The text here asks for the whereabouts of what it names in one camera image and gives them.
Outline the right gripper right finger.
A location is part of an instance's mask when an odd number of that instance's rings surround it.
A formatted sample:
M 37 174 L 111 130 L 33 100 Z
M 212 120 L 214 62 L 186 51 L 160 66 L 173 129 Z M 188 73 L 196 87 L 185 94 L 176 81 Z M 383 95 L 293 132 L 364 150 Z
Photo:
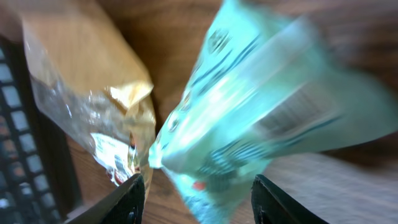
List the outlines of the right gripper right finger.
M 251 205 L 255 224 L 328 224 L 261 174 L 252 185 Z

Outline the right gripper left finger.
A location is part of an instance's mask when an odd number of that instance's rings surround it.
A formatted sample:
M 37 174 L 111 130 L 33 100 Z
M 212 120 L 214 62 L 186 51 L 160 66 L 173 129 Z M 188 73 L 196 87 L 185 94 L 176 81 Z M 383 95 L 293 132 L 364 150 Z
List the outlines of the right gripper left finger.
M 100 202 L 66 224 L 141 224 L 145 202 L 141 174 L 134 174 Z

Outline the teal white snack packet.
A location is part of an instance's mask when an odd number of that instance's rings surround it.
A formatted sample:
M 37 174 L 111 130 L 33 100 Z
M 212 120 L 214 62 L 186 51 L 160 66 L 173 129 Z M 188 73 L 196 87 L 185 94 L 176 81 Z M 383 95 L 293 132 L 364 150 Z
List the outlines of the teal white snack packet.
M 149 150 L 200 223 L 228 223 L 276 157 L 397 131 L 397 100 L 339 65 L 304 18 L 224 1 L 182 99 Z

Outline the beige cookie snack bag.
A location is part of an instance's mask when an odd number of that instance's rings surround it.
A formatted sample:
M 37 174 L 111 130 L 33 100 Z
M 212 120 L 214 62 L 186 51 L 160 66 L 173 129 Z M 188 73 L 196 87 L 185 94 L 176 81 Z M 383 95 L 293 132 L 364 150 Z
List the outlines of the beige cookie snack bag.
M 38 109 L 120 185 L 150 186 L 155 113 L 149 72 L 96 1 L 15 1 Z

